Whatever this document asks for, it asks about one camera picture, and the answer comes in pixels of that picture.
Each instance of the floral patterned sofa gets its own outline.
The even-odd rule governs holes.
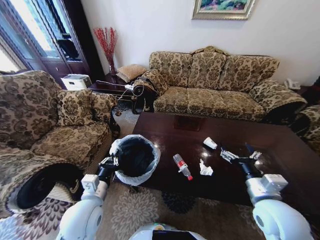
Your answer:
[[[299,112],[290,128],[320,156],[320,105]]]
[[[307,102],[270,79],[278,66],[270,56],[229,55],[214,47],[158,51],[134,92],[149,112],[281,123]]]
[[[117,100],[103,93],[90,92],[90,124],[58,126],[60,90],[43,71],[0,76],[0,218],[33,207],[54,186],[51,198],[67,190],[78,200],[83,174],[96,172],[119,134]]]

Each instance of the white box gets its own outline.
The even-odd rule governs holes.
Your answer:
[[[91,86],[91,80],[88,75],[68,74],[61,78],[67,90],[82,90]]]

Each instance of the paper cup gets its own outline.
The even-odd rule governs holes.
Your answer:
[[[204,141],[203,141],[203,144],[208,146],[209,148],[212,148],[212,149],[216,149],[217,148],[217,144],[212,141],[212,139],[210,137],[207,137]]]

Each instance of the white telephone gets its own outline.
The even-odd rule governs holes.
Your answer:
[[[284,85],[287,89],[299,90],[300,83],[298,81],[292,81],[290,78],[287,78],[284,81]]]

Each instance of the trash can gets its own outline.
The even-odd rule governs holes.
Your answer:
[[[120,170],[115,174],[128,185],[138,186],[155,171],[161,152],[142,135],[128,135],[111,145],[110,155],[118,158]]]

